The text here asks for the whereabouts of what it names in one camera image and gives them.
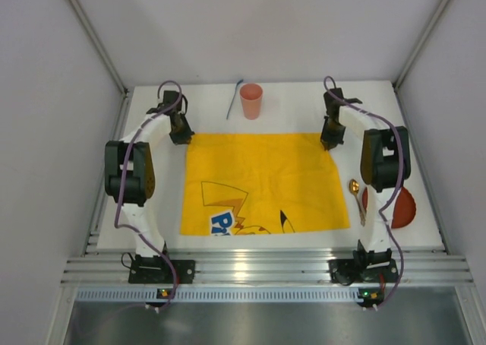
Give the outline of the gold metal spoon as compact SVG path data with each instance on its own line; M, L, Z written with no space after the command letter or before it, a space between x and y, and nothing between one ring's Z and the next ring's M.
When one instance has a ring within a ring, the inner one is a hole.
M362 226L365 226L366 224L366 210L364 209L364 206L361 202L360 199L360 185L356 179L350 179L348 183L348 189L349 192L352 194L352 196L355 199L355 202L358 206L359 210L359 216L360 216L360 222Z

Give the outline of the blue plastic fork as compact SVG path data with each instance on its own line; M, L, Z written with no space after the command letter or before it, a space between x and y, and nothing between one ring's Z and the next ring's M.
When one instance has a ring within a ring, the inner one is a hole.
M229 104L229 107L227 109L227 112L226 112L226 120L229 119L229 116L230 116L230 113L231 113L231 110L232 110L232 107L234 105L234 102L235 102L235 98L236 98L236 95L237 95L237 92L239 90L239 87L244 83L244 79L240 79L236 82L235 84L235 89L234 89L234 92L233 92L233 95L232 95L232 98L231 98L231 101L230 101L230 104Z

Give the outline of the pink plastic cup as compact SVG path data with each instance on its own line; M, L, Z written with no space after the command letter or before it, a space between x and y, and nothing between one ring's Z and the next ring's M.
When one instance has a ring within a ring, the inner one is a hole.
M257 119L261 110L263 88L259 84L244 84L240 88L239 96L245 118Z

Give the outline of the yellow Pikachu cloth placemat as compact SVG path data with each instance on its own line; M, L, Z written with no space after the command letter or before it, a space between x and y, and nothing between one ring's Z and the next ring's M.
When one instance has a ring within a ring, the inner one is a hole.
M337 166L318 133L197 135L185 167L183 236L350 227Z

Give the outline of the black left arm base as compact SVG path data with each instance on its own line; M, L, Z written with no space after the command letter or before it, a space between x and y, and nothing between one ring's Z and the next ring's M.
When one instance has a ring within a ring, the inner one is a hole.
M194 280L196 262L194 260L171 260L175 276L169 264L160 256L144 258L124 252L121 265L129 270L130 284L191 284Z

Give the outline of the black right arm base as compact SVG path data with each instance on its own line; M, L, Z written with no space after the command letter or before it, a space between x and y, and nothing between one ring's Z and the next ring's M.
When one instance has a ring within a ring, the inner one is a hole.
M350 286L354 283L395 283L399 276L396 261L392 258L391 248L384 250L366 250L358 240L352 257L329 261L332 283Z

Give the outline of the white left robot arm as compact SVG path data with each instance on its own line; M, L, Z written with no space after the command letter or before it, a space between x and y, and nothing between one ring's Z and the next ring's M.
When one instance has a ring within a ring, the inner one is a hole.
M188 100L180 90L158 91L157 100L132 132L108 141L104 152L104 189L116 204L114 227L133 234L136 256L143 259L166 253L150 204L156 190L152 149L164 139L188 145L194 135L186 118Z

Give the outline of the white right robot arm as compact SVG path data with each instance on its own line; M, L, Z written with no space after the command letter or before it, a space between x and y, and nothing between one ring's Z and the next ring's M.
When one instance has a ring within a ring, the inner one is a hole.
M387 266L391 263L390 220L403 183L411 175L408 129L365 110L356 98L346 99L341 88L327 88L323 99L323 148L329 151L344 144L347 131L361 141L359 170L368 205L353 256L365 269Z

